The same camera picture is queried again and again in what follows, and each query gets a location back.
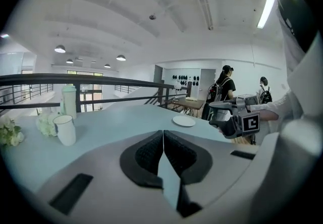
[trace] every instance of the metal railing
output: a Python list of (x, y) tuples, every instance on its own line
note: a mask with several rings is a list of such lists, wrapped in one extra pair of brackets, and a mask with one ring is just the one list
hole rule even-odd
[(126, 92), (126, 93), (130, 93), (134, 90), (136, 90), (139, 87), (135, 87), (135, 86), (123, 86), (123, 85), (115, 85), (115, 90), (119, 91), (119, 92)]
[(53, 90), (52, 84), (11, 85), (0, 87), (0, 105), (15, 105)]
[[(15, 74), (0, 76), (0, 88), (2, 86), (9, 85), (41, 85), (47, 84), (48, 82), (53, 84), (69, 84), (72, 83), (76, 88), (76, 112), (81, 112), (81, 105), (87, 104), (97, 104), (97, 103), (111, 103), (111, 102), (121, 102), (121, 101), (132, 101), (132, 100), (149, 100), (153, 99), (153, 104), (159, 102), (159, 106), (167, 108), (167, 101), (170, 97), (175, 95), (170, 95), (170, 89), (174, 89), (173, 85), (148, 82), (148, 81), (138, 81), (122, 78), (113, 77), (103, 77), (103, 76), (90, 76), (90, 75), (72, 75), (72, 74)], [(80, 100), (80, 90), (81, 84), (98, 84), (98, 85), (115, 85), (115, 86), (133, 86), (133, 87), (151, 87), (158, 88), (158, 92), (154, 96), (144, 96), (144, 97), (131, 97), (131, 98), (115, 98), (115, 99), (100, 99), (100, 100), (90, 100), (81, 101)], [(0, 105), (0, 110), (3, 109), (16, 109), (16, 108), (38, 108), (38, 107), (55, 107), (60, 106), (60, 103), (36, 103), (36, 104), (8, 104)]]

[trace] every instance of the white ceiling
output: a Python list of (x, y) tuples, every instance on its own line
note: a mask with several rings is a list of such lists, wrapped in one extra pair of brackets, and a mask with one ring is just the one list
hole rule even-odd
[[(22, 0), (8, 30), (57, 65), (87, 56), (97, 60), (94, 68), (109, 63), (117, 70), (143, 61), (143, 55), (153, 61), (154, 44), (183, 35), (198, 38), (206, 32), (234, 31), (278, 41), (281, 33), (274, 13), (263, 29), (256, 27), (264, 4), (265, 0)], [(67, 54), (53, 51), (58, 44)], [(116, 61), (119, 54), (127, 61)]]

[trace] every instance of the table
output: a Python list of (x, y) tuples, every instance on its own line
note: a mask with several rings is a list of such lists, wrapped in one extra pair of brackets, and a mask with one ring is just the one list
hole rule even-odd
[(198, 101), (192, 101), (192, 100), (186, 100), (184, 97), (181, 97), (178, 101), (174, 100), (167, 100), (166, 103), (168, 104), (174, 104), (175, 107), (173, 110), (176, 110), (178, 112), (178, 108), (182, 106), (184, 108), (184, 114), (188, 116), (195, 117), (194, 115), (194, 109), (196, 109), (196, 117), (197, 117), (197, 111), (201, 109), (201, 107), (204, 104), (204, 100), (198, 100)]
[(193, 127), (181, 127), (172, 122), (179, 113), (155, 105), (128, 106), (115, 110), (78, 113), (75, 119), (76, 143), (65, 147), (57, 137), (45, 137), (36, 127), (36, 116), (21, 117), (25, 140), (17, 147), (2, 150), (6, 166), (19, 185), (36, 193), (57, 171), (84, 153), (102, 145), (157, 130), (171, 130), (201, 138), (230, 143), (223, 134), (208, 124), (194, 119)]

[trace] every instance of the backpack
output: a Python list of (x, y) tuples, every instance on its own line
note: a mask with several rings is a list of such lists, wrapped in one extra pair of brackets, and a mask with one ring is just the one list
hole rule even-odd
[(215, 83), (211, 87), (211, 89), (208, 91), (206, 102), (211, 103), (211, 102), (214, 102), (214, 101), (220, 101), (221, 96), (222, 96), (223, 85), (229, 80), (230, 80), (230, 78), (226, 77), (221, 84)]
[(262, 88), (262, 94), (260, 95), (259, 98), (259, 104), (267, 104), (269, 102), (272, 102), (272, 95), (270, 93), (270, 87), (268, 87), (268, 90), (264, 90), (263, 86), (261, 85)]

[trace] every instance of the white plate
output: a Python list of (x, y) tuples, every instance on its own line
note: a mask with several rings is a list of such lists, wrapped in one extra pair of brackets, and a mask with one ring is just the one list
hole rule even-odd
[(195, 121), (190, 117), (177, 116), (173, 118), (175, 124), (185, 127), (191, 127), (195, 125)]

